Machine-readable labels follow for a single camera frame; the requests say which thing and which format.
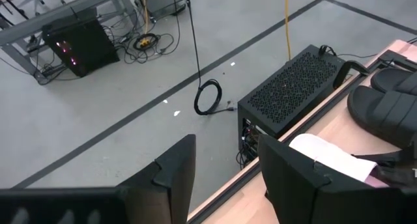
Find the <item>coiled black cable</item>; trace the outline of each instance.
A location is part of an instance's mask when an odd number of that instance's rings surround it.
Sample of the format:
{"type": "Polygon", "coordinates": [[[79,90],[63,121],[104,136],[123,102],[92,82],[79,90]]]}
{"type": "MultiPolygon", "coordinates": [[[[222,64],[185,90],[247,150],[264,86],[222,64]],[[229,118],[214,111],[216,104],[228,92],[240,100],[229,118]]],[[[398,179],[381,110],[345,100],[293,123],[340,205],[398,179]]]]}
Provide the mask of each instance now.
{"type": "Polygon", "coordinates": [[[222,88],[220,87],[220,84],[217,80],[210,79],[210,80],[206,81],[204,84],[201,84],[200,62],[199,62],[199,59],[198,59],[197,41],[195,39],[195,31],[194,31],[194,21],[193,21],[191,6],[190,6],[191,3],[189,1],[187,3],[188,3],[188,11],[190,12],[191,30],[192,30],[192,34],[193,34],[195,59],[197,60],[198,79],[199,79],[198,90],[197,90],[197,94],[196,94],[195,99],[194,99],[194,110],[198,115],[202,115],[202,116],[211,115],[211,114],[219,113],[219,112],[222,112],[222,111],[234,111],[235,110],[234,107],[227,107],[226,109],[216,111],[216,108],[219,106],[220,100],[222,99],[222,88]],[[214,85],[217,88],[217,97],[216,97],[216,100],[214,101],[214,103],[211,105],[211,107],[207,111],[202,111],[198,107],[198,101],[200,99],[200,95],[203,92],[204,88],[206,88],[210,85],[214,85]]]}

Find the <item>wooden table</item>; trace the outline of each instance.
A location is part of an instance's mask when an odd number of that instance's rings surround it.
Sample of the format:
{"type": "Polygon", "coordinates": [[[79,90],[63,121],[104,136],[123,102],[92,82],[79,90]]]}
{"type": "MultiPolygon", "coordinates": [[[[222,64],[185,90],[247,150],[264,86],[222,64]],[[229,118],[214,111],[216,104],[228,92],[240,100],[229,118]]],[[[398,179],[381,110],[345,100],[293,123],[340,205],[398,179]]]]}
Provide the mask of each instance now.
{"type": "MultiPolygon", "coordinates": [[[[394,41],[386,49],[381,51],[377,57],[382,55],[386,50],[392,50],[396,53],[402,54],[407,59],[417,62],[417,47],[408,44],[401,40],[394,41]]],[[[372,64],[377,57],[367,64],[372,64]]],[[[361,85],[369,85],[369,80],[373,73],[367,77],[361,85]]],[[[325,103],[327,103],[333,96],[341,91],[345,86],[353,82],[354,77],[349,78],[340,88],[335,90],[327,99],[320,103],[313,111],[306,115],[300,122],[292,127],[285,135],[278,140],[283,141],[291,132],[297,129],[303,122],[310,119],[310,117],[318,111],[325,103]]],[[[313,126],[311,126],[307,133],[317,135],[328,142],[331,142],[345,152],[350,154],[377,154],[387,153],[399,150],[397,147],[379,139],[365,130],[361,129],[355,124],[347,111],[347,97],[339,101],[330,111],[321,117],[313,126]]],[[[199,207],[197,207],[191,214],[188,215],[188,220],[191,220],[204,208],[207,208],[219,195],[235,184],[239,178],[244,176],[252,167],[255,167],[258,158],[251,162],[235,177],[223,185],[216,193],[209,197],[199,207]]],[[[242,188],[240,188],[233,196],[231,196],[225,203],[216,209],[210,216],[205,218],[203,223],[253,223],[253,224],[269,224],[278,223],[274,208],[271,203],[265,198],[266,191],[265,183],[262,174],[258,173],[242,188]]]]}

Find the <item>metal frame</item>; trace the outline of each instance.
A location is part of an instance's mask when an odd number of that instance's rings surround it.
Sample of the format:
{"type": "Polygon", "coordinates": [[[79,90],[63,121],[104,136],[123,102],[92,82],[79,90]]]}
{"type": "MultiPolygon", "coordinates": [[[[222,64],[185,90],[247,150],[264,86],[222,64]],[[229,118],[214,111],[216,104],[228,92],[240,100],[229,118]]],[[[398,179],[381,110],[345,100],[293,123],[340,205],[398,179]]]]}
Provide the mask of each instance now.
{"type": "MultiPolygon", "coordinates": [[[[27,42],[24,38],[41,32],[42,26],[59,18],[71,16],[73,15],[73,11],[79,12],[88,8],[97,7],[108,1],[111,1],[115,5],[117,13],[106,16],[100,21],[110,20],[115,16],[125,13],[133,24],[137,23],[138,18],[134,13],[135,8],[130,0],[75,0],[69,4],[56,8],[55,10],[51,10],[45,14],[41,14],[35,18],[0,31],[0,48],[31,74],[39,83],[42,83],[46,80],[46,77],[38,72],[37,67],[32,64],[30,59],[31,54],[22,54],[12,44],[17,43],[24,51],[26,51],[27,42]]],[[[48,49],[47,46],[41,47],[35,53],[38,54],[46,49],[48,49]]]]}
{"type": "MultiPolygon", "coordinates": [[[[417,71],[417,63],[408,60],[406,57],[395,53],[393,51],[385,51],[376,61],[374,61],[368,68],[372,73],[376,69],[386,68],[387,64],[394,62],[395,65],[405,68],[410,71],[417,71]]],[[[317,121],[319,121],[324,115],[326,115],[336,104],[338,104],[348,93],[354,88],[359,86],[367,76],[360,74],[356,76],[351,83],[346,85],[335,96],[333,96],[327,103],[325,103],[319,110],[317,110],[312,116],[305,120],[297,129],[291,132],[282,143],[291,142],[297,135],[305,133],[310,129],[317,121]]],[[[247,170],[242,176],[236,179],[229,187],[224,189],[216,198],[209,202],[204,208],[202,208],[196,215],[188,220],[187,224],[202,223],[212,213],[214,213],[221,205],[229,200],[237,191],[245,186],[252,178],[261,172],[261,166],[259,161],[247,170]]]]}

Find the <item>perforated mesh panel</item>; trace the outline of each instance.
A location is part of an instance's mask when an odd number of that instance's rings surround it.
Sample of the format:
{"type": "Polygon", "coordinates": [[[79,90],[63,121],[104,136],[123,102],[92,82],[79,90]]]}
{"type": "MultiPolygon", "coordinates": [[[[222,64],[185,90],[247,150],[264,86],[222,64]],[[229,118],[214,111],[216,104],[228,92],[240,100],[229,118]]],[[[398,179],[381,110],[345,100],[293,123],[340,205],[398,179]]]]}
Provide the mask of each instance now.
{"type": "Polygon", "coordinates": [[[290,115],[338,68],[306,52],[284,69],[248,100],[252,107],[274,123],[290,115]]]}

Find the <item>black device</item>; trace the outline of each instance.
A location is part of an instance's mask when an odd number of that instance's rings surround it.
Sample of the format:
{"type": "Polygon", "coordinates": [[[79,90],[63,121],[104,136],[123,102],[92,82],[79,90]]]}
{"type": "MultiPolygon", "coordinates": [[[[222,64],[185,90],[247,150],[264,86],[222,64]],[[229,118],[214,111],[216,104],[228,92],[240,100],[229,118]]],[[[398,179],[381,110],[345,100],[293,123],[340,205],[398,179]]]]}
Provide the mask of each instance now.
{"type": "Polygon", "coordinates": [[[350,64],[326,48],[308,46],[238,102],[239,151],[247,160],[257,157],[257,143],[245,141],[248,129],[281,137],[343,81],[350,64]]]}
{"type": "Polygon", "coordinates": [[[0,223],[185,224],[194,176],[187,135],[115,188],[0,190],[0,223]]]}
{"type": "Polygon", "coordinates": [[[417,223],[416,189],[373,188],[268,135],[259,137],[259,159],[281,224],[417,223]]]}
{"type": "Polygon", "coordinates": [[[96,8],[44,25],[42,39],[79,77],[119,61],[113,43],[97,20],[96,8]]]}

